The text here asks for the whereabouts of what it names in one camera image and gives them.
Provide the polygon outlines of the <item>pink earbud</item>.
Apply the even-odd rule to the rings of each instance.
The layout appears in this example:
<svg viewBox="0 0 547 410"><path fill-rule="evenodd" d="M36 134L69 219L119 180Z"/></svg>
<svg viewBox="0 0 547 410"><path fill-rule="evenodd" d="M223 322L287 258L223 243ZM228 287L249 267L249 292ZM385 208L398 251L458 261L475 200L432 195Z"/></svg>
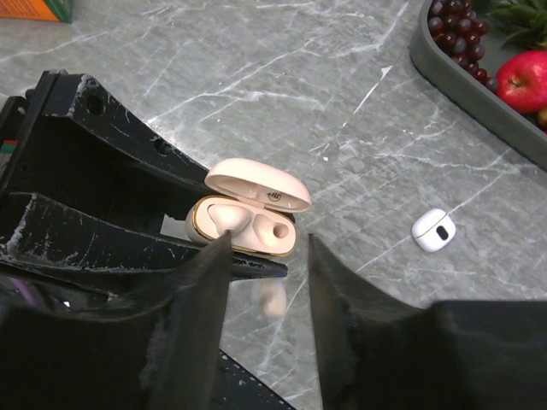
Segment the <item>pink earbud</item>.
<svg viewBox="0 0 547 410"><path fill-rule="evenodd" d="M238 205L211 205L208 207L208 214L219 234L227 231L237 234L244 230L252 219L251 211Z"/></svg>
<svg viewBox="0 0 547 410"><path fill-rule="evenodd" d="M258 287L258 303L266 317L283 317L288 306L284 284L279 281L262 281Z"/></svg>

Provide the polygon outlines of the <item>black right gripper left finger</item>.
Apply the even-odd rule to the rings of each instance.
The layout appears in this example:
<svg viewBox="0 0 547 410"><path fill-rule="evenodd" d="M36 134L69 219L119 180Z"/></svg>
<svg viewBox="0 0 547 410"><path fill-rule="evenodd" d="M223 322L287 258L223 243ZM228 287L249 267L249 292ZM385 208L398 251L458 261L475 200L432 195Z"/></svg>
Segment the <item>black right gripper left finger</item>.
<svg viewBox="0 0 547 410"><path fill-rule="evenodd" d="M94 311L2 301L2 408L208 408L231 273L224 234Z"/></svg>

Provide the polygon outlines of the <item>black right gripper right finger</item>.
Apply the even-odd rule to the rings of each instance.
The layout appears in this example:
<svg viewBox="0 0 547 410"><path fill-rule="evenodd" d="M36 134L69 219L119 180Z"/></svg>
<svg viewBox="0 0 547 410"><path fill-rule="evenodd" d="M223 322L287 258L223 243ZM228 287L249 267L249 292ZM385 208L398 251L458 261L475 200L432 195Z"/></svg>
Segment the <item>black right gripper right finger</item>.
<svg viewBox="0 0 547 410"><path fill-rule="evenodd" d="M309 298L326 409L543 409L546 304L407 305L309 237Z"/></svg>

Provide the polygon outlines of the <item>pink earbuds charging case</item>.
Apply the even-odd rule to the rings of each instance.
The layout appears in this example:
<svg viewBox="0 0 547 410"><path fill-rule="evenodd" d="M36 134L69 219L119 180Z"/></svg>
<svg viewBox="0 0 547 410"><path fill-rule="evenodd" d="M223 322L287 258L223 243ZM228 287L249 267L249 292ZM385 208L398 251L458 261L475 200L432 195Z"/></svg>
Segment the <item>pink earbuds charging case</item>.
<svg viewBox="0 0 547 410"><path fill-rule="evenodd" d="M230 158L214 165L204 183L215 193L188 211L185 232L190 240L207 243L223 235L209 217L209 206L238 205L249 209L252 219L241 232L230 232L234 249L268 257L286 256L294 250L297 228L288 215L307 212L312 206L301 180L258 161Z"/></svg>

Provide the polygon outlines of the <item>white earbuds charging case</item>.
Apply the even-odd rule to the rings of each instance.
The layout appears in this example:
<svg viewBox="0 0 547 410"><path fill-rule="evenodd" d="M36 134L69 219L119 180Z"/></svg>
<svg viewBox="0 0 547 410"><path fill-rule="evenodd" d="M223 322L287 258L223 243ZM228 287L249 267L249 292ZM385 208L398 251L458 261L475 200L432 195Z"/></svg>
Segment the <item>white earbuds charging case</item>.
<svg viewBox="0 0 547 410"><path fill-rule="evenodd" d="M412 226L415 242L426 252L434 253L445 247L456 234L456 225L447 212L433 208Z"/></svg>

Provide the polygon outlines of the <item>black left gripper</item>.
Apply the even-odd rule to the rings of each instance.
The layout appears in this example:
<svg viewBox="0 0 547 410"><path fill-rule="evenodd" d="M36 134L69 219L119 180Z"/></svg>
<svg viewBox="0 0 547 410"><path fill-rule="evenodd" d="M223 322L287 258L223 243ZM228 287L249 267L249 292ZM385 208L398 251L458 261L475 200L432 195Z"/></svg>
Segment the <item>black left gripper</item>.
<svg viewBox="0 0 547 410"><path fill-rule="evenodd" d="M203 250L161 235L213 191L206 167L89 74L43 73L13 102L21 123L1 177L2 283L118 293Z"/></svg>

